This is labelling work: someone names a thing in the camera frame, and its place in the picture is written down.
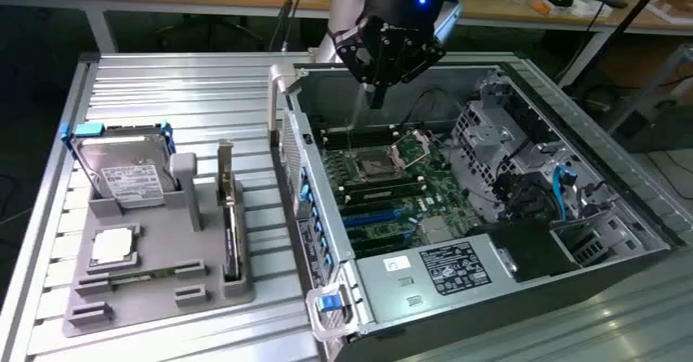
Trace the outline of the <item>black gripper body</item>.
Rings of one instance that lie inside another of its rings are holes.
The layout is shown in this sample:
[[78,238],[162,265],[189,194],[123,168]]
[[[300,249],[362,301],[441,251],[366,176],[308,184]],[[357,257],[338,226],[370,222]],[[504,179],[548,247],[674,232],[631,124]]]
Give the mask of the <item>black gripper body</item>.
[[362,20],[362,40],[370,55],[382,49],[394,50],[404,46],[400,37],[388,37],[382,31],[389,24],[397,32],[404,32],[419,47],[435,38],[435,23],[444,0],[365,0]]

